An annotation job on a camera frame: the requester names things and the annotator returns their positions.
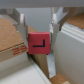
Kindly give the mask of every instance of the red cube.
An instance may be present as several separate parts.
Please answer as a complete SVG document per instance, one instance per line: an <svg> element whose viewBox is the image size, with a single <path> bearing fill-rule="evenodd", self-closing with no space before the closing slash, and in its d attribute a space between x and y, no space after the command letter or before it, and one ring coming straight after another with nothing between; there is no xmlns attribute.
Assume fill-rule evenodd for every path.
<svg viewBox="0 0 84 84"><path fill-rule="evenodd" d="M28 34L29 54L50 54L50 33L31 32Z"/></svg>

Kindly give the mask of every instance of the wooden surface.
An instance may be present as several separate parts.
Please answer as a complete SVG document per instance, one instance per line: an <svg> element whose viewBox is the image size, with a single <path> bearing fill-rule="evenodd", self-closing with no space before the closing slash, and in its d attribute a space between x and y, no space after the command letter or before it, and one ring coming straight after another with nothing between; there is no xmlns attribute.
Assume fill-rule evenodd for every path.
<svg viewBox="0 0 84 84"><path fill-rule="evenodd" d="M28 32L36 32L31 26L28 26ZM5 18L0 18L0 51L23 44L23 39L15 27Z"/></svg>
<svg viewBox="0 0 84 84"><path fill-rule="evenodd" d="M58 74L50 78L50 82L52 84L63 84L64 82L66 82L66 79L61 74Z"/></svg>
<svg viewBox="0 0 84 84"><path fill-rule="evenodd" d="M84 29L84 13L73 16L66 22Z"/></svg>

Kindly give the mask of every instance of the black symbol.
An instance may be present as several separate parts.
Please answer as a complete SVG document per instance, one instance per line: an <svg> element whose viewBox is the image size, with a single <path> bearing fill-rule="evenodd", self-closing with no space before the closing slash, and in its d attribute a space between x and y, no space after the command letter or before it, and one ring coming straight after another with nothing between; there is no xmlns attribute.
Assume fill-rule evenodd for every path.
<svg viewBox="0 0 84 84"><path fill-rule="evenodd" d="M33 47L45 47L45 39L43 39L43 45L33 45Z"/></svg>

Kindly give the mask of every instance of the white wall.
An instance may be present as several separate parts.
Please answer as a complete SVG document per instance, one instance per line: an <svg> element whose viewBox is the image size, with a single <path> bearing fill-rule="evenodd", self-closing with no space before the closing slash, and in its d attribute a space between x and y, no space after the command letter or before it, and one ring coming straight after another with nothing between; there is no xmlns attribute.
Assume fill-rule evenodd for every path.
<svg viewBox="0 0 84 84"><path fill-rule="evenodd" d="M25 14L26 22L37 31L49 31L51 8L18 8Z"/></svg>

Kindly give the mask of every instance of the red block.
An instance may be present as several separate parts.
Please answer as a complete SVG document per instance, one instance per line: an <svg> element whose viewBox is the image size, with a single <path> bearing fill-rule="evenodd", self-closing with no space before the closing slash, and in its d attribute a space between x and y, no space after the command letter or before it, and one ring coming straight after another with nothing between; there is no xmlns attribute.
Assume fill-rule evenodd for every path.
<svg viewBox="0 0 84 84"><path fill-rule="evenodd" d="M31 32L28 34L29 54L50 54L50 33Z"/></svg>

